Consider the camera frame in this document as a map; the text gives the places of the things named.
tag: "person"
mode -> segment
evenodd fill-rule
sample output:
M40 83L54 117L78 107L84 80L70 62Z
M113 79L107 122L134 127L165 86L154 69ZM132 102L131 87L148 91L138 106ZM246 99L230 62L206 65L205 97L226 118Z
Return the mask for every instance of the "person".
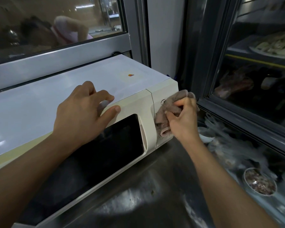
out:
M55 168L80 146L96 138L121 111L112 106L102 116L97 107L112 101L92 82L77 86L57 108L53 133L0 169L0 227L11 227L38 188ZM193 161L215 226L220 228L275 228L278 225L233 180L199 138L195 99L183 98L179 117L165 112L174 136Z
M88 33L89 28L81 21L66 16L57 16L53 25L32 16L21 22L20 31L30 44L51 48L93 38Z

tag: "dark hair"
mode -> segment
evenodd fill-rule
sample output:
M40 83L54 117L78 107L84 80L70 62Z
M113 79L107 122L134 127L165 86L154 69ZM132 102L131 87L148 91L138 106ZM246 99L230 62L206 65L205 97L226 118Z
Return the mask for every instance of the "dark hair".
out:
M50 29L52 25L49 22L40 20L36 16L31 16L21 22L20 31L22 35L27 38L34 29L38 29L40 26Z

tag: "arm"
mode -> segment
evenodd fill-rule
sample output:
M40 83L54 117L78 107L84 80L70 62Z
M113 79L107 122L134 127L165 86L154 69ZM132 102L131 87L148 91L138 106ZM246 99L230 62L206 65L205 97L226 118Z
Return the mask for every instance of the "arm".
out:
M89 81L77 86L58 106L53 133L0 169L0 227L11 227L55 168L106 128L120 107L111 107L101 117L97 107L113 99L107 91L96 92Z
M83 42L87 39L87 34L89 33L89 28L85 26L81 21L65 17L67 21L67 27L72 32L77 32L78 42Z
M199 138L196 101L184 98L179 117L166 112L170 128L193 161L201 189L216 227L278 228L274 220L236 183Z

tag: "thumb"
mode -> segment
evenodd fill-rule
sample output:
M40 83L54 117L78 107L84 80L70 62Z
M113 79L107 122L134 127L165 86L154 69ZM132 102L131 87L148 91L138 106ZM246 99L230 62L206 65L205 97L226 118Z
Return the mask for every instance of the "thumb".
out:
M111 108L109 108L106 112L103 113L103 115L100 116L100 118L98 119L98 122L100 124L100 127L102 127L102 129L105 129L106 126L109 124L109 122L115 118L115 116L121 111L120 106L116 105L116 106L112 106Z
M166 111L165 114L166 114L167 119L168 119L169 122L177 119L177 116L175 116L173 113L171 113L169 111Z

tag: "person's left arm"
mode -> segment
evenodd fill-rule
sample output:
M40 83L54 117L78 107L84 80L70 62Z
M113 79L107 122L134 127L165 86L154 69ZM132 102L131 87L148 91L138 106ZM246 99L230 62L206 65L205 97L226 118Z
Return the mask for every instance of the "person's left arm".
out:
M89 33L89 28L83 24L83 22L72 19L69 17L66 18L66 24L69 30L72 32L77 32L78 42L83 42L87 39L87 34Z
M90 81L77 86L58 106L53 133L0 169L0 227L11 227L58 165L106 128L121 109L113 106L99 117L97 107L113 99Z

